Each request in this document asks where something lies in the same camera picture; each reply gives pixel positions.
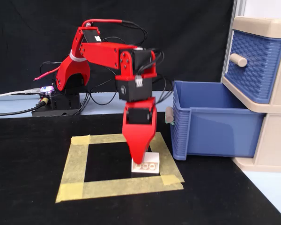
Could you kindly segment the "red gripper with motor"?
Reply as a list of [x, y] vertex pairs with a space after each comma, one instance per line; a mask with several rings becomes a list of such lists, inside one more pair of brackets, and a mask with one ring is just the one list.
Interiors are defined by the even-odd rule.
[[157, 108], [155, 97], [126, 102], [123, 114], [123, 136], [129, 146], [132, 160], [141, 164], [156, 131]]

